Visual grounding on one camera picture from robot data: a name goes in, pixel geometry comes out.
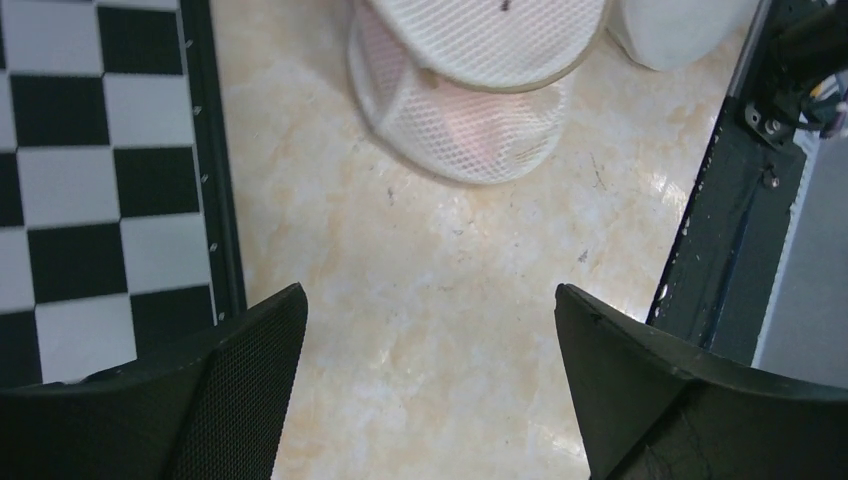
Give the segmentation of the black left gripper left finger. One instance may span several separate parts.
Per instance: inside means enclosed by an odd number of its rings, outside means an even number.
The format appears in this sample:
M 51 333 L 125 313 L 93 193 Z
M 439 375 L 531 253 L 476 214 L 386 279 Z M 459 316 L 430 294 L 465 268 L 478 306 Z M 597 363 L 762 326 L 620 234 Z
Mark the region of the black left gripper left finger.
M 147 357 L 3 389 L 2 477 L 269 478 L 307 317 L 292 284 Z

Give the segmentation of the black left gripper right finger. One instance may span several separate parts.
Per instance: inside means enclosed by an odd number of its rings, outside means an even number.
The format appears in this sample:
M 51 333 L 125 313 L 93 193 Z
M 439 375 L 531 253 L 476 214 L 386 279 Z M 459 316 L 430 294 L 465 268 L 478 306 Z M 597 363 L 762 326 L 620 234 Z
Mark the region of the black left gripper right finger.
M 555 323 L 594 479 L 843 479 L 847 393 L 716 356 L 573 285 Z

